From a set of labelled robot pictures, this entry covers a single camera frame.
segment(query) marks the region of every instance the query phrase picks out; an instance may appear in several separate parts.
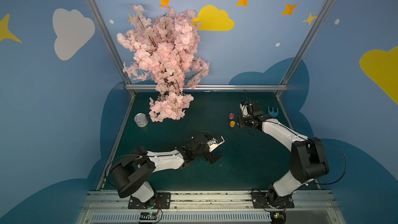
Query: yellow star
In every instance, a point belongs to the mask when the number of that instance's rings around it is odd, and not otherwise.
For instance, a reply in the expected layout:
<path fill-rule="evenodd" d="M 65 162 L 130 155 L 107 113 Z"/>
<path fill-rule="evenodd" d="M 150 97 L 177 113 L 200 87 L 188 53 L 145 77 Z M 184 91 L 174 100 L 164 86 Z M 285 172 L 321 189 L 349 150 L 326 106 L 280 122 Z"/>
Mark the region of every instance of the yellow star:
<path fill-rule="evenodd" d="M 306 20 L 306 21 L 303 21 L 303 22 L 308 22 L 308 23 L 311 25 L 312 20 L 314 20 L 315 18 L 316 18 L 316 16 L 313 17 L 313 16 L 311 15 L 311 13 L 310 13 L 310 16 L 307 18 L 307 20 Z"/>
<path fill-rule="evenodd" d="M 22 42 L 19 40 L 16 36 L 14 36 L 9 30 L 8 30 L 8 19 L 10 18 L 10 15 L 7 14 L 1 21 L 0 21 L 0 42 L 3 39 L 11 39 L 16 42 Z"/>
<path fill-rule="evenodd" d="M 167 8 L 170 9 L 169 2 L 170 2 L 170 0 L 160 0 L 160 3 L 162 5 L 161 8 L 163 8 L 164 6 L 167 6 Z"/>
<path fill-rule="evenodd" d="M 284 12 L 282 12 L 281 15 L 284 14 L 288 14 L 288 15 L 292 15 L 293 10 L 297 7 L 297 5 L 290 5 L 290 4 L 286 4 L 286 9 Z"/>
<path fill-rule="evenodd" d="M 248 6 L 248 0 L 239 0 L 236 6 L 243 5 L 244 7 Z"/>

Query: dark blue cloud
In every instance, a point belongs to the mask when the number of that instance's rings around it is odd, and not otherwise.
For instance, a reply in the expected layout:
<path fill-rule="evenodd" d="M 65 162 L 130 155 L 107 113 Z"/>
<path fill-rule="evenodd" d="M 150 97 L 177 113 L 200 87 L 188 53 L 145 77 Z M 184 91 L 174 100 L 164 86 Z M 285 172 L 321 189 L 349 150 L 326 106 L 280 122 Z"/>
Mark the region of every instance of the dark blue cloud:
<path fill-rule="evenodd" d="M 124 82 L 119 82 L 106 98 L 101 117 L 101 159 L 92 167 L 87 179 L 62 181 L 36 192 L 2 216 L 0 224 L 76 222 L 87 192 L 97 187 L 130 102 L 130 93 L 124 86 Z M 62 163 L 62 161 L 49 161 L 49 163 Z"/>
<path fill-rule="evenodd" d="M 281 95 L 281 101 L 294 130 L 313 137 L 310 123 L 300 112 L 306 101 L 309 85 L 308 70 L 304 61 L 301 61 L 288 83 L 289 89 Z M 398 213 L 394 205 L 388 202 L 398 197 L 398 181 L 391 173 L 369 154 L 351 144 L 328 138 L 322 138 L 322 141 L 327 146 L 343 151 L 347 156 L 347 172 L 343 179 L 332 185 L 322 185 L 322 188 L 332 191 L 346 223 L 373 223 L 369 218 L 369 204 L 375 213 L 388 213 L 380 215 L 377 222 L 396 223 Z M 340 152 L 327 147 L 325 152 L 330 172 L 318 179 L 320 183 L 335 181 L 344 170 L 344 157 Z"/>
<path fill-rule="evenodd" d="M 293 57 L 284 59 L 261 72 L 243 72 L 234 76 L 230 81 L 230 85 L 278 85 Z"/>

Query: black cable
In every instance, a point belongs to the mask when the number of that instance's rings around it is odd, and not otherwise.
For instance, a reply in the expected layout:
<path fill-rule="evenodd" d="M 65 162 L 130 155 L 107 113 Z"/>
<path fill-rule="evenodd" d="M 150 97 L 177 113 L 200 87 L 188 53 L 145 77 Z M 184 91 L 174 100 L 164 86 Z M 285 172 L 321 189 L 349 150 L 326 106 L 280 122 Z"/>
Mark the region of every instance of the black cable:
<path fill-rule="evenodd" d="M 263 192 L 263 191 L 261 191 L 261 190 L 259 190 L 259 189 L 252 189 L 251 191 L 250 191 L 250 196 L 251 196 L 251 201 L 253 201 L 253 196 L 251 195 L 254 191 L 258 191 L 258 192 L 260 192 L 260 193 L 265 193 L 265 192 Z"/>
<path fill-rule="evenodd" d="M 154 205 L 150 205 L 150 204 L 147 204 L 147 206 L 152 206 L 152 207 L 158 208 L 158 209 L 162 212 L 162 215 L 160 216 L 159 220 L 157 220 L 157 221 L 154 222 L 153 224 L 156 224 L 156 223 L 158 223 L 160 220 L 162 220 L 162 218 L 163 218 L 163 210 L 160 208 L 160 204 L 159 204 L 158 207 L 156 207 L 156 206 L 154 206 Z"/>
<path fill-rule="evenodd" d="M 127 155 L 123 155 L 123 156 L 117 157 L 117 158 L 115 158 L 114 160 L 112 160 L 112 161 L 105 167 L 105 179 L 106 179 L 106 180 L 108 181 L 108 183 L 109 183 L 110 185 L 112 185 L 114 188 L 116 188 L 116 186 L 113 185 L 113 184 L 108 180 L 108 177 L 107 177 L 107 175 L 106 175 L 106 171 L 108 170 L 108 167 L 109 167 L 109 165 L 112 164 L 112 162 L 114 162 L 115 160 L 117 160 L 117 159 L 119 159 L 119 158 L 121 158 L 121 157 L 126 157 L 126 156 L 148 157 L 147 155 L 127 154 Z"/>
<path fill-rule="evenodd" d="M 200 131 L 200 132 L 208 132 L 208 133 L 211 133 L 213 136 L 215 136 L 212 132 L 209 132 L 209 131 Z"/>
<path fill-rule="evenodd" d="M 339 150 L 339 149 L 336 149 L 336 148 L 333 148 L 333 147 L 330 147 L 330 146 L 326 146 L 326 145 L 324 145 L 324 144 L 322 144 L 322 145 L 323 145 L 324 147 L 328 147 L 328 148 L 330 148 L 330 149 L 334 149 L 334 150 L 336 150 L 336 151 L 338 151 L 338 152 L 341 152 L 341 154 L 344 155 L 345 166 L 344 166 L 343 174 L 341 175 L 341 177 L 340 177 L 339 179 L 337 179 L 336 181 L 331 182 L 331 183 L 314 183 L 314 182 L 309 182 L 309 183 L 318 184 L 318 185 L 331 185 L 331 184 L 334 184 L 334 183 L 340 181 L 340 180 L 344 177 L 344 175 L 346 174 L 346 171 L 347 171 L 347 156 L 346 156 L 346 154 L 345 154 L 344 152 L 342 152 L 342 151 Z"/>
<path fill-rule="evenodd" d="M 249 93 L 249 92 L 246 89 L 243 89 L 243 92 L 245 93 L 246 100 L 251 104 L 251 98 L 249 97 L 249 99 L 248 99 L 248 96 L 246 94 L 246 93 Z"/>
<path fill-rule="evenodd" d="M 330 146 L 326 146 L 326 145 L 324 145 L 324 144 L 321 144 L 321 145 L 323 145 L 324 147 L 328 147 L 328 148 L 330 148 L 330 149 L 334 149 L 334 150 L 336 150 L 336 151 L 338 151 L 338 152 L 341 152 L 341 154 L 344 155 L 344 160 L 345 160 L 344 172 L 343 172 L 343 174 L 341 175 L 341 177 L 340 177 L 339 179 L 337 179 L 336 181 L 331 182 L 331 183 L 314 183 L 314 182 L 308 182 L 308 183 L 311 183 L 311 184 L 318 184 L 318 185 L 331 185 L 331 184 L 334 184 L 334 183 L 340 181 L 340 180 L 344 177 L 344 175 L 346 174 L 346 171 L 347 171 L 347 156 L 346 156 L 346 154 L 345 154 L 344 152 L 342 152 L 342 151 L 339 150 L 339 149 L 336 149 L 336 148 L 333 148 L 333 147 L 330 147 Z"/>

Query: metal rail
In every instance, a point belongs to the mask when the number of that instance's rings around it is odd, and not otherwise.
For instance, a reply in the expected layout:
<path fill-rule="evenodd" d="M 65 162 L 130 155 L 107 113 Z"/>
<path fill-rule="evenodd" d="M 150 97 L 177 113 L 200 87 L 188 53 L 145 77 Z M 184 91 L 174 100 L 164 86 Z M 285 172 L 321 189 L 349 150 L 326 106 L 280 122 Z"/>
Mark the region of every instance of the metal rail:
<path fill-rule="evenodd" d="M 155 90 L 156 84 L 128 84 L 127 90 Z M 197 85 L 195 89 L 184 87 L 184 90 L 258 90 L 258 91 L 285 91 L 287 85 Z"/>
<path fill-rule="evenodd" d="M 115 61 L 117 69 L 119 70 L 120 74 L 122 75 L 124 82 L 126 84 L 131 84 L 129 77 L 127 76 L 126 73 L 123 72 L 123 62 L 120 58 L 119 53 L 117 52 L 115 43 L 112 41 L 111 34 L 109 33 L 109 30 L 105 24 L 104 19 L 102 18 L 101 11 L 100 11 L 96 1 L 95 0 L 86 0 L 86 3 L 88 5 L 88 8 L 90 8 L 90 11 L 94 17 L 94 20 L 96 21 L 96 23 L 98 25 L 98 28 L 102 34 L 102 37 L 105 40 L 106 46 L 108 47 L 109 51 L 111 52 L 113 60 Z"/>
<path fill-rule="evenodd" d="M 280 85 L 287 85 L 290 78 L 292 77 L 293 73 L 296 71 L 297 66 L 303 59 L 305 53 L 307 52 L 308 48 L 310 47 L 312 41 L 314 40 L 316 34 L 318 33 L 319 29 L 322 26 L 322 23 L 325 21 L 326 17 L 328 16 L 331 8 L 333 7 L 336 0 L 325 0 L 323 5 L 321 6 L 317 18 L 315 22 L 311 25 L 310 30 L 308 31 L 304 41 L 302 42 L 296 56 L 293 58 L 292 62 L 290 63 L 289 68 L 287 69 L 285 75 L 283 76 Z M 276 92 L 276 97 L 281 95 L 282 91 L 278 90 Z"/>
<path fill-rule="evenodd" d="M 171 193 L 170 208 L 164 209 L 164 219 L 160 222 L 222 222 L 241 223 L 256 221 L 265 222 L 259 214 L 277 211 L 274 208 L 255 209 L 250 191 L 167 191 Z M 303 223 L 301 220 L 312 217 L 312 223 L 345 224 L 341 212 L 329 190 L 297 190 L 293 193 L 295 208 L 286 209 L 290 223 Z M 137 223 L 141 212 L 148 210 L 128 209 L 129 197 L 119 198 L 117 191 L 90 191 L 83 203 L 77 224 L 87 223 Z M 187 218 L 188 216 L 207 215 L 206 218 Z M 218 214 L 243 214 L 238 219 Z"/>

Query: orange star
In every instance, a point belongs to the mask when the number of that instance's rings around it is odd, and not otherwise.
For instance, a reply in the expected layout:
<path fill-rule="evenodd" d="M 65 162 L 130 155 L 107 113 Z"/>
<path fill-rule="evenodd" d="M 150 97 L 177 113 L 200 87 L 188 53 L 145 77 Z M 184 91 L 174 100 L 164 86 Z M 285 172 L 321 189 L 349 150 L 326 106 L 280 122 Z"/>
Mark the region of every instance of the orange star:
<path fill-rule="evenodd" d="M 236 6 L 243 5 L 244 7 L 248 6 L 248 0 L 239 0 Z"/>
<path fill-rule="evenodd" d="M 290 5 L 290 4 L 286 4 L 286 9 L 284 12 L 282 12 L 281 15 L 284 14 L 288 14 L 288 15 L 292 15 L 293 10 L 297 7 L 297 5 Z"/>
<path fill-rule="evenodd" d="M 170 9 L 169 2 L 170 0 L 160 0 L 160 3 L 162 5 L 161 8 L 165 8 L 167 6 L 167 9 Z"/>

